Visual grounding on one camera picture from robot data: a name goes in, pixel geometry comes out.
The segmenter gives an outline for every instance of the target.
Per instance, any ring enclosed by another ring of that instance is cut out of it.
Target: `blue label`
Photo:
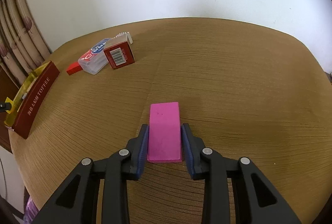
[[[103,39],[103,40],[101,40],[99,43],[97,43],[95,46],[93,46],[93,47],[91,48],[91,52],[92,52],[92,54],[98,54],[98,53],[100,53],[100,52],[104,49],[104,46],[105,46],[106,42],[107,42],[108,40],[110,40],[110,39],[111,39],[111,38]]]

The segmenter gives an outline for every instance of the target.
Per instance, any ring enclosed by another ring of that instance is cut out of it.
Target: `pink rectangular eraser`
[[[151,104],[147,160],[152,163],[182,161],[178,102]]]

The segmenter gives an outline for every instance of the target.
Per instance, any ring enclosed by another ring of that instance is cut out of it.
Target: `table surface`
[[[130,31],[136,62],[98,74],[68,65]],[[152,103],[179,102],[181,122],[223,156],[250,157],[309,224],[332,192],[332,87],[297,39],[238,21],[137,22],[69,41],[27,140],[10,133],[24,184],[41,208],[84,157],[107,158],[148,123]],[[128,183],[132,223],[200,223],[204,183],[184,163],[147,164]]]

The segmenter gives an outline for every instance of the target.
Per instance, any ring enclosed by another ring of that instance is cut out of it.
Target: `curtain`
[[[1,0],[0,67],[20,87],[50,55],[26,0]]]

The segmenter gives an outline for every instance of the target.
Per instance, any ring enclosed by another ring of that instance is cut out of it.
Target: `triangular cutout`
[[[276,197],[271,193],[257,174],[251,174],[251,179],[254,184],[259,207],[266,207],[277,203]]]
[[[73,208],[80,180],[81,176],[77,174],[64,189],[59,198],[57,198],[55,202],[56,205],[60,205],[66,208]]]

